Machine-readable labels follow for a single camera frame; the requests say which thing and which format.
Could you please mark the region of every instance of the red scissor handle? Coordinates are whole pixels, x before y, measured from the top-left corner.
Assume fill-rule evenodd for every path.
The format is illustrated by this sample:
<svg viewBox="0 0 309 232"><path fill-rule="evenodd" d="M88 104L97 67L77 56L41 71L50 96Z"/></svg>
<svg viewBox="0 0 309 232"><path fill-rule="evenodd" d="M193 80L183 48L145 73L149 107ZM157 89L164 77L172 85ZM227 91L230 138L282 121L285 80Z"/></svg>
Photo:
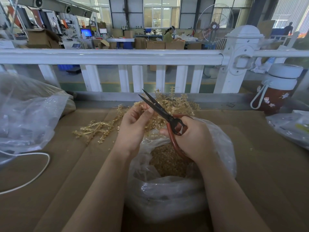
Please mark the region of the red scissor handle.
<svg viewBox="0 0 309 232"><path fill-rule="evenodd" d="M181 117L183 117L183 116L187 116L187 115L183 115L183 114L175 114L175 115L173 115L174 118L181 118ZM173 145L173 147L174 147L176 153L177 153L181 158L183 158L186 162L193 162L193 160L191 160L189 157L187 157L186 154L183 152L183 150L182 150L182 149L179 147L179 145L177 144L176 139L175 139L175 136L174 136L174 133L173 133L172 128L171 128L171 124L170 124L170 123L167 123L167 124L166 124L166 127L168 128L168 134L169 134L169 136L170 136L172 145ZM179 133L179 131L181 130L181 128L182 128L182 134L183 134L184 132L186 132L187 129L188 129L186 126L182 126L181 124L179 124L175 129L176 129L176 130L178 131L178 133Z"/></svg>

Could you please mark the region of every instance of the forearm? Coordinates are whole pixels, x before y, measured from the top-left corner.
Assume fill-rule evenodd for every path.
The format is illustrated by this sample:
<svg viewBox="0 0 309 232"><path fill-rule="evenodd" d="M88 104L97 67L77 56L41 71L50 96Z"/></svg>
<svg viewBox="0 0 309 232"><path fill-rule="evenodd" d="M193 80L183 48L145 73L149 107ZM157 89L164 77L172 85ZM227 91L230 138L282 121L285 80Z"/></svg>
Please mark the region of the forearm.
<svg viewBox="0 0 309 232"><path fill-rule="evenodd" d="M270 231L219 157L206 161L199 167L214 231Z"/></svg>
<svg viewBox="0 0 309 232"><path fill-rule="evenodd" d="M62 232L120 231L130 159L111 152Z"/></svg>

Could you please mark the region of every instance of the overhead ventilation duct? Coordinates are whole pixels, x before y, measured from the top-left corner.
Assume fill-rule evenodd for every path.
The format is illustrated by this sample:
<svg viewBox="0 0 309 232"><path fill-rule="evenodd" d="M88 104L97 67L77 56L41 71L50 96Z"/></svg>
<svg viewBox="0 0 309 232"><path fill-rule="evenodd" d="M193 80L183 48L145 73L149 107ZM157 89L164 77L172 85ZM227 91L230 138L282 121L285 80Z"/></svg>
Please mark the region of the overhead ventilation duct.
<svg viewBox="0 0 309 232"><path fill-rule="evenodd" d="M19 0L19 5L53 10L61 13L90 18L97 10L71 0Z"/></svg>

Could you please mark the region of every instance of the black scissors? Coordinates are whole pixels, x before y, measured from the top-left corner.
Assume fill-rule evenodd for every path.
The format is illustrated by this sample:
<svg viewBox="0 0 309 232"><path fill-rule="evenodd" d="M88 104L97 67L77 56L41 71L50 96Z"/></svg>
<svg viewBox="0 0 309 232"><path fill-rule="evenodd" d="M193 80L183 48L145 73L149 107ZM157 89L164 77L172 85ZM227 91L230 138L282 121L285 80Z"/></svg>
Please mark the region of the black scissors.
<svg viewBox="0 0 309 232"><path fill-rule="evenodd" d="M183 116L183 114L174 114L170 115L152 96L150 96L149 93L147 93L145 90L143 90L144 93L148 96L150 101L145 99L143 96L139 95L142 100L145 101L156 113L158 113L162 118L166 119L168 123L166 124L166 127L168 128L168 134L170 136L171 142L173 144L173 147L175 151L186 161L192 162L190 158L188 158L183 150L179 147L179 145L176 142L175 136L179 135L181 136L186 130L188 129L187 125L185 125L182 120L180 119Z"/></svg>

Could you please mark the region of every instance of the scissor handle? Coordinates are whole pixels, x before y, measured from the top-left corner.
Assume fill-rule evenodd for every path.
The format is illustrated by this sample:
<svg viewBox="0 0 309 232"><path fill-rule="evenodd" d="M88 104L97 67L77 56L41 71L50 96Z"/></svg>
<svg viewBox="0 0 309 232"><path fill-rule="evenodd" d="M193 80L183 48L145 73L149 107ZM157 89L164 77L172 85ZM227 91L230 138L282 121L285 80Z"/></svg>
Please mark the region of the scissor handle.
<svg viewBox="0 0 309 232"><path fill-rule="evenodd" d="M174 118L181 118L183 116L187 116L187 115L183 115L183 114L175 114L173 115ZM179 147L178 143L176 142L176 139L175 139L175 136L174 136L174 132L172 130L172 127L171 127L171 124L170 123L167 123L166 124L166 127L168 128L168 134L170 136L170 139L171 139L171 143L176 151L176 153L181 157L183 158L186 162L193 162L193 160L191 160L189 157L186 156L186 154L183 152L183 150ZM187 131L187 126L182 126L182 134L184 132Z"/></svg>

